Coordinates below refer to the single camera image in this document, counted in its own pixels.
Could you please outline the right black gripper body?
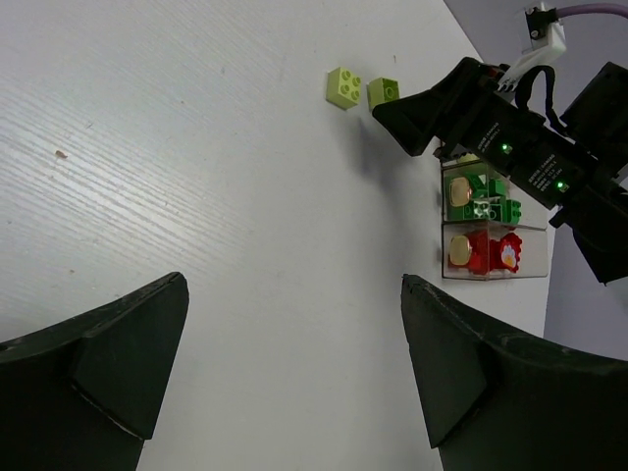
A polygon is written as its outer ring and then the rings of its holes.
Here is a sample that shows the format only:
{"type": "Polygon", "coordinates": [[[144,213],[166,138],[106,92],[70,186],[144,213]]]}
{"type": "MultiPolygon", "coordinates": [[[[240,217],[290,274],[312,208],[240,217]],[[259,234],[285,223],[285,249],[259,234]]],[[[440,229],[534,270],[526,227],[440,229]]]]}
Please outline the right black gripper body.
{"type": "Polygon", "coordinates": [[[463,59],[432,89],[433,135],[461,146],[511,178],[572,230],[599,282],[627,276],[627,71],[606,63],[562,116],[553,109],[555,72],[526,73],[512,101],[493,68],[463,59]]]}

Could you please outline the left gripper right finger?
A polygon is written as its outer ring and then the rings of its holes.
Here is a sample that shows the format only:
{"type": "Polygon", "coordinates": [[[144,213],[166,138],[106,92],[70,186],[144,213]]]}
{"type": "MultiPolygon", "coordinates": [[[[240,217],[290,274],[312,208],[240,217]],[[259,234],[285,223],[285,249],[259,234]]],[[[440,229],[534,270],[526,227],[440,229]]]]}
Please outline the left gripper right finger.
{"type": "Polygon", "coordinates": [[[446,470],[623,470],[627,364],[538,338],[416,275],[401,314],[446,470]]]}

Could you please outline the long dark green lego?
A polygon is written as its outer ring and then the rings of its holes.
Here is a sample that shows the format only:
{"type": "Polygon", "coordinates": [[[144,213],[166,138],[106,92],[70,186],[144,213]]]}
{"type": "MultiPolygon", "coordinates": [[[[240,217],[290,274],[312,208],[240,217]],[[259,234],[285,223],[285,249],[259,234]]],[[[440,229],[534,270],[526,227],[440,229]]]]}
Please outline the long dark green lego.
{"type": "Polygon", "coordinates": [[[522,216],[521,203],[509,196],[509,189],[502,180],[489,181],[490,219],[517,225],[522,216]]]}

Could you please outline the green square lego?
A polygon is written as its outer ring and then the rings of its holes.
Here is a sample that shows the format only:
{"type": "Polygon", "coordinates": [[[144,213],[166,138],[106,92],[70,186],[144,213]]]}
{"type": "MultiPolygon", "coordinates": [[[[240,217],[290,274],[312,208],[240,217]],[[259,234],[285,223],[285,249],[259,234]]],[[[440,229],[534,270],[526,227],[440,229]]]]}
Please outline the green square lego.
{"type": "Polygon", "coordinates": [[[444,177],[447,221],[488,220],[490,199],[485,175],[463,173],[444,177]]]}

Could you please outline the red rounded flower lego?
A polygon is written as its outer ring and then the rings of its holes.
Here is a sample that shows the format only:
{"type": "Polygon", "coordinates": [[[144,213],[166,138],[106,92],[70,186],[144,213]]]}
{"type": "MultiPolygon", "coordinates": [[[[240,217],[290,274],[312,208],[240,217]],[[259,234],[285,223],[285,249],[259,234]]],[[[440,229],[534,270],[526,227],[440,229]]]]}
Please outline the red rounded flower lego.
{"type": "Polygon", "coordinates": [[[501,269],[511,273],[519,270],[522,251],[522,239],[516,233],[508,233],[499,241],[498,261],[501,269]]]}

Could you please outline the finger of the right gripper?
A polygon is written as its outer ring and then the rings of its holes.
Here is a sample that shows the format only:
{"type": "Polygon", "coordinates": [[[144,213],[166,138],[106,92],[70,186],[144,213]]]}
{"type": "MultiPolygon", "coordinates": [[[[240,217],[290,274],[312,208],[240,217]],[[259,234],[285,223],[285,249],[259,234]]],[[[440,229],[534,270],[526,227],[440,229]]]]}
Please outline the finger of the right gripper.
{"type": "Polygon", "coordinates": [[[448,99],[434,90],[376,105],[371,114],[411,157],[422,155],[434,138],[447,140],[448,99]]]}

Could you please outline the red long lego brick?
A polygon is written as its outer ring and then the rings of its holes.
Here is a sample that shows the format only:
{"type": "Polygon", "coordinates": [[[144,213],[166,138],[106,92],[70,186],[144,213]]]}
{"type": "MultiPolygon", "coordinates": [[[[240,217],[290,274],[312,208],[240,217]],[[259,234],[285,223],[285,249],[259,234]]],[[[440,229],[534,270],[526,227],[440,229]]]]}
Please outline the red long lego brick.
{"type": "Polygon", "coordinates": [[[466,268],[474,275],[485,276],[490,271],[490,238],[487,231],[466,234],[471,248],[466,268]]]}

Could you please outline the lime lego top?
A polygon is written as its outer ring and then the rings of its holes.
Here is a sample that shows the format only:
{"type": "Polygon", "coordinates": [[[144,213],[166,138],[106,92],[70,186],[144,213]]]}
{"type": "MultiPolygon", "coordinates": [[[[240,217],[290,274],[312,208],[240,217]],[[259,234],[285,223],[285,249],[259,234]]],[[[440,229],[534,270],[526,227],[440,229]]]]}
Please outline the lime lego top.
{"type": "Polygon", "coordinates": [[[398,82],[392,78],[375,78],[367,84],[369,110],[400,98],[398,82]]]}

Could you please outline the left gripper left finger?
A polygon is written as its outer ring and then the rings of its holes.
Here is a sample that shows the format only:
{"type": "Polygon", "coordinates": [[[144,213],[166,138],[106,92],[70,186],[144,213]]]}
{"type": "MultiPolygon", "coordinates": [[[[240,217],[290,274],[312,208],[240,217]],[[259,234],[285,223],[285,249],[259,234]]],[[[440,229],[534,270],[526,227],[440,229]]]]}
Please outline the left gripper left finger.
{"type": "Polygon", "coordinates": [[[170,273],[1,344],[4,470],[133,470],[152,439],[189,304],[170,273]]]}

